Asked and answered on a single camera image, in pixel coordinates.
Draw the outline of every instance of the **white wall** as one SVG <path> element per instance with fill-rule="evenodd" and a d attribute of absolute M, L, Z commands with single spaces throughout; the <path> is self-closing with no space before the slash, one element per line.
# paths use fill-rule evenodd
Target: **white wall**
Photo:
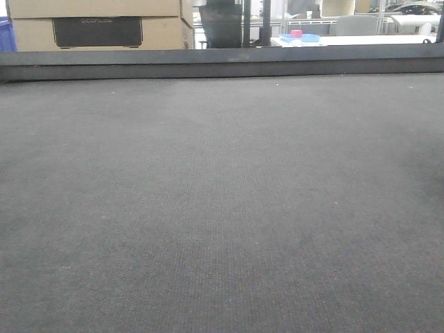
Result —
<path fill-rule="evenodd" d="M 6 16 L 6 1 L 0 0 L 0 16 Z"/>

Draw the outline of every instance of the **black label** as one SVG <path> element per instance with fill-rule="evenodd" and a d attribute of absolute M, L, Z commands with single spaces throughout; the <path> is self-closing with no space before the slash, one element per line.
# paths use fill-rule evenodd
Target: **black label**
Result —
<path fill-rule="evenodd" d="M 53 19 L 59 47 L 140 46 L 140 17 L 63 17 Z"/>

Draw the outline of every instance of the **white desk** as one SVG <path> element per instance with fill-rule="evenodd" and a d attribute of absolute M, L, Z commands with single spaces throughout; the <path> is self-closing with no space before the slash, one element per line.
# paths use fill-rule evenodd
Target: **white desk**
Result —
<path fill-rule="evenodd" d="M 424 40 L 435 43 L 436 38 L 426 35 L 372 35 L 372 36 L 325 36 L 319 43 L 307 43 L 303 46 L 329 46 L 329 45 L 372 45 L 372 44 L 421 44 Z M 271 38 L 273 46 L 295 47 L 278 37 Z"/>
<path fill-rule="evenodd" d="M 430 23 L 432 26 L 438 26 L 440 15 L 393 15 L 393 22 L 399 27 L 401 26 L 422 26 Z"/>

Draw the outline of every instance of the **floor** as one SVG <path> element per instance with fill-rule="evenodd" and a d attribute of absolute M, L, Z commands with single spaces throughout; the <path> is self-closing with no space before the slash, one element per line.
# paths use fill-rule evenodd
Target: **floor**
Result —
<path fill-rule="evenodd" d="M 444 332 L 443 84 L 0 85 L 0 332 Z"/>

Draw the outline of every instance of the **chair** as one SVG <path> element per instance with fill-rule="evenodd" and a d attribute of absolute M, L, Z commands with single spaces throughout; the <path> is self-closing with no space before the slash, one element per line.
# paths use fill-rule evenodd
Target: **chair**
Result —
<path fill-rule="evenodd" d="M 209 49 L 239 49 L 242 43 L 242 5 L 209 3 L 199 7 Z"/>
<path fill-rule="evenodd" d="M 336 21 L 337 36 L 376 35 L 377 18 L 371 15 L 351 15 L 338 17 Z"/>

